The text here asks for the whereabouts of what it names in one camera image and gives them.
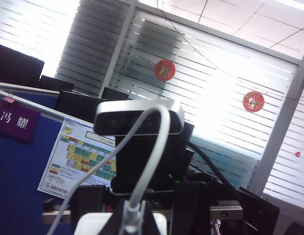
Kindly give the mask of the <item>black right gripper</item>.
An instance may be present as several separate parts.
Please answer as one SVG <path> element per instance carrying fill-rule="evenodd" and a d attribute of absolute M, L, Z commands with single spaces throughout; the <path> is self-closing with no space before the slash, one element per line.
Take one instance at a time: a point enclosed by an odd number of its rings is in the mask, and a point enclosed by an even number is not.
<path fill-rule="evenodd" d="M 102 212 L 113 211 L 121 199 L 130 196 L 106 189 Z M 152 211 L 163 214 L 167 220 L 173 216 L 174 235 L 209 235 L 210 220 L 243 218 L 243 208 L 236 200 L 212 200 L 204 182 L 177 183 L 174 190 L 147 192 L 143 199 L 151 203 Z M 71 216 L 68 205 L 60 222 L 77 222 L 79 218 Z"/>

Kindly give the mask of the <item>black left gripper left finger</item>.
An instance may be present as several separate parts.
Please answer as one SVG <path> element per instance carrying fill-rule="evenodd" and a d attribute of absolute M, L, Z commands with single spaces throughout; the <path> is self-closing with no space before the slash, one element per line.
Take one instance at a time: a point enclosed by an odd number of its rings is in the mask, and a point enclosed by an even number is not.
<path fill-rule="evenodd" d="M 122 200 L 102 229 L 103 235 L 126 235 L 126 201 Z"/>

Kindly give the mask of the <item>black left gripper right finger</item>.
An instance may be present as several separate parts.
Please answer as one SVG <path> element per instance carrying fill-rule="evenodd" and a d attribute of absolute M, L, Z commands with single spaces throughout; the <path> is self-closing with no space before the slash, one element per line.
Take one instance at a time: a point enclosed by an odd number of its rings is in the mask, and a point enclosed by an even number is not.
<path fill-rule="evenodd" d="M 140 235 L 164 235 L 164 215 L 152 212 L 149 202 L 142 201 L 140 212 Z"/>

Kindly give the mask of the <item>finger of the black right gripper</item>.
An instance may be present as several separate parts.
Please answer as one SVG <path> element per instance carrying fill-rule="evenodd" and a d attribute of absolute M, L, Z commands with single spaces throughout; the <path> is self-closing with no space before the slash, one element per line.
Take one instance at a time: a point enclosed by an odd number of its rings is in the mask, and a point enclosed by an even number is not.
<path fill-rule="evenodd" d="M 102 212 L 104 185 L 80 186 L 70 199 L 70 213 L 73 217 L 81 217 L 87 213 Z"/>

